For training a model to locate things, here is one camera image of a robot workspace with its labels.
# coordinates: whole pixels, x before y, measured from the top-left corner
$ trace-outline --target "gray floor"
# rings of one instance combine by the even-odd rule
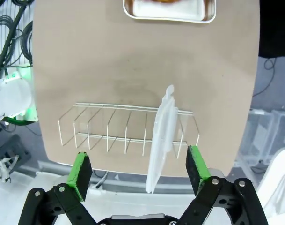
[[[264,62],[266,59],[258,59],[258,69],[256,75],[256,83],[254,88],[254,93],[258,93],[266,87],[272,78],[272,70],[266,70],[264,68]],[[272,109],[285,110],[285,57],[278,58],[275,64],[275,75],[270,87],[262,94],[254,97],[251,102],[251,108],[265,109],[270,111]],[[13,125],[8,127],[8,130],[12,130]],[[25,148],[31,152],[32,159],[27,163],[27,165],[38,168],[37,161],[48,161],[44,150],[44,143],[41,137],[41,131],[39,123],[28,125],[27,127],[16,127],[15,131],[12,133],[2,131],[0,132],[0,146],[3,145],[8,138],[13,134],[18,134]],[[229,180],[235,180],[236,178],[244,176],[243,172],[239,168],[233,168],[229,174]],[[137,176],[130,174],[120,174],[120,180],[131,180],[136,182],[145,182],[145,176]],[[175,178],[161,178],[160,183],[187,183],[187,179],[175,179]]]

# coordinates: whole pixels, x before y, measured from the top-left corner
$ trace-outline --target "silver baking tray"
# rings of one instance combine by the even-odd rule
[[[190,23],[210,23],[216,17],[216,0],[204,0],[205,3],[205,16],[204,19],[199,20],[187,20],[187,19],[175,19],[175,18],[161,18],[161,17],[138,17],[133,14],[133,4],[135,0],[123,0],[124,12],[133,19],[138,20],[167,20],[167,21],[181,21]]]

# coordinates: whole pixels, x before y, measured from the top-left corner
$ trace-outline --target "metal wire rack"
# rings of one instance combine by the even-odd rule
[[[88,150],[92,150],[103,140],[109,152],[116,142],[124,142],[123,152],[127,154],[130,143],[140,143],[141,154],[144,156],[146,146],[152,143],[153,124],[157,111],[156,107],[76,103],[58,120],[61,145],[65,146],[74,139],[76,148],[86,142]],[[188,132],[189,120],[193,121],[196,130],[195,145],[198,144],[200,135],[193,112],[179,110],[173,141],[176,158],[179,158],[181,148],[187,146],[185,134]]]

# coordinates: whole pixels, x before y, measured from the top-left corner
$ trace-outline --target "bolt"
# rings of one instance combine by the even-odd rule
[[[239,186],[244,187],[245,186],[245,182],[244,181],[239,181]]]
[[[214,178],[214,179],[212,180],[212,184],[218,185],[218,183],[219,183],[219,181],[218,181],[216,178]]]
[[[64,186],[59,187],[59,191],[60,191],[60,192],[63,192],[64,190],[65,190],[65,187],[64,187]]]

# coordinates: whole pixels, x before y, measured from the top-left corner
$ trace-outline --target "beige table surface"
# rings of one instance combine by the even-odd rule
[[[36,1],[36,103],[49,159],[72,164],[87,150],[60,144],[58,119],[75,102],[158,107],[173,84],[177,106],[195,114],[207,166],[227,175],[255,82],[259,14],[258,0],[217,0],[210,24],[150,22],[129,18],[122,0]],[[93,168],[147,174],[149,155],[87,152]],[[162,175],[187,176],[185,157],[169,154]]]

